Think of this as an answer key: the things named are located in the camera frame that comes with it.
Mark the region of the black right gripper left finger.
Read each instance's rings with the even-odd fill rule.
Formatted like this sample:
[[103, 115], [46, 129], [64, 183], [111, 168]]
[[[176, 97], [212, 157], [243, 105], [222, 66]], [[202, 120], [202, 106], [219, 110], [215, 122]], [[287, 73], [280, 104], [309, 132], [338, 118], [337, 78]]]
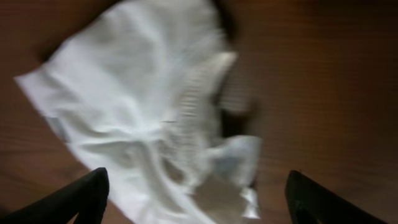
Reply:
[[1, 218], [6, 224], [101, 224], [109, 195], [108, 172], [97, 168], [62, 189]]

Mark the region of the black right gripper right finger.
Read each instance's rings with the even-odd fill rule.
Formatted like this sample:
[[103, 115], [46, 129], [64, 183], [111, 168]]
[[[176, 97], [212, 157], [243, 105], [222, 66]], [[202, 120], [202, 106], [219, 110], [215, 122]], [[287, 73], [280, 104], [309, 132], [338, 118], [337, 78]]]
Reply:
[[289, 172], [285, 198], [293, 224], [386, 224], [296, 170]]

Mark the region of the white printed t-shirt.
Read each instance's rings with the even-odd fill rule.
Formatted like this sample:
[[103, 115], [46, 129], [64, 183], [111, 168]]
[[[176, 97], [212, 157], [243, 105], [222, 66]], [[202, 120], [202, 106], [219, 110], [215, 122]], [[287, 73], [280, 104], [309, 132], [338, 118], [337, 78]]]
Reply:
[[215, 105], [236, 57], [210, 1], [121, 1], [16, 82], [134, 223], [247, 223], [261, 140]]

